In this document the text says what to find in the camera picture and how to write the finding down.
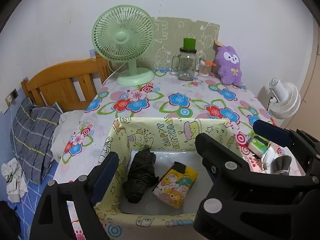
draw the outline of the black cord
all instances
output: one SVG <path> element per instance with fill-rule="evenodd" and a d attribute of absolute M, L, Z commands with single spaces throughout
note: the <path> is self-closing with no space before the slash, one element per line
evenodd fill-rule
<path fill-rule="evenodd" d="M 270 98 L 269 98 L 269 103 L 268 103 L 267 111 L 269 110 L 270 100 L 271 100 L 272 98 L 273 98 L 273 97 L 270 97 Z"/>

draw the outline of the purple plush toy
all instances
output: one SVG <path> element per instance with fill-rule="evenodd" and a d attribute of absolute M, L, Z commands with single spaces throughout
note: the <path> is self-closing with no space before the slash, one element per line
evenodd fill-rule
<path fill-rule="evenodd" d="M 240 70 L 240 60 L 236 51 L 231 46 L 217 48 L 216 63 L 220 66 L 218 74 L 221 77 L 221 83 L 224 85 L 242 85 L 242 73 Z"/>

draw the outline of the yellow bow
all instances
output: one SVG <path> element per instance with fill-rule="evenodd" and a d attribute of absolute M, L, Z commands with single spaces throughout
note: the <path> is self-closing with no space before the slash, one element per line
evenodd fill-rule
<path fill-rule="evenodd" d="M 234 75 L 236 75 L 236 76 L 238 75 L 238 71 L 239 71 L 239 70 L 238 70 L 237 68 L 236 68 L 236 69 L 232 68 L 231 71 L 233 71 L 233 74 L 234 74 Z"/>

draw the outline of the yellow snack package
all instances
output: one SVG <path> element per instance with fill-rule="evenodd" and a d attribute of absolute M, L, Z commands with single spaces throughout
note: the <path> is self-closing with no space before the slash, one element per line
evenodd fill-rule
<path fill-rule="evenodd" d="M 197 171 L 182 163 L 174 162 L 152 192 L 162 202 L 179 208 L 197 176 Z"/>

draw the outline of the floral tablecloth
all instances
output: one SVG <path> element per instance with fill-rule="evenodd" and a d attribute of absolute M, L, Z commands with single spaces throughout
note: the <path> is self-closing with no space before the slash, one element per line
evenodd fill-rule
<path fill-rule="evenodd" d="M 247 137 L 253 134 L 252 124 L 258 119 L 274 123 L 245 86 L 222 85 L 213 73 L 207 78 L 196 76 L 192 82 L 184 82 L 172 75 L 170 70 L 161 70 L 155 72 L 154 80 L 136 87 L 121 86 L 115 79 L 110 79 L 82 116 L 66 145 L 54 179 L 64 183 L 89 174 L 110 151 L 111 138 L 108 133 L 112 126 L 119 128 L 114 120 L 133 116 L 190 117 L 191 125 L 177 131 L 185 135 L 186 141 L 194 135 L 192 122 L 197 118 L 226 119 L 226 126 L 231 127 L 235 135 L 228 142 L 228 147 L 237 148 L 239 155 L 242 153 L 242 157 L 248 160 L 252 154 L 247 149 Z M 135 138 L 140 140 L 136 144 L 148 144 L 148 137 L 143 134 Z M 256 163 L 250 160 L 251 169 L 259 171 Z M 82 232 L 73 204 L 68 205 L 76 234 L 81 239 Z"/>

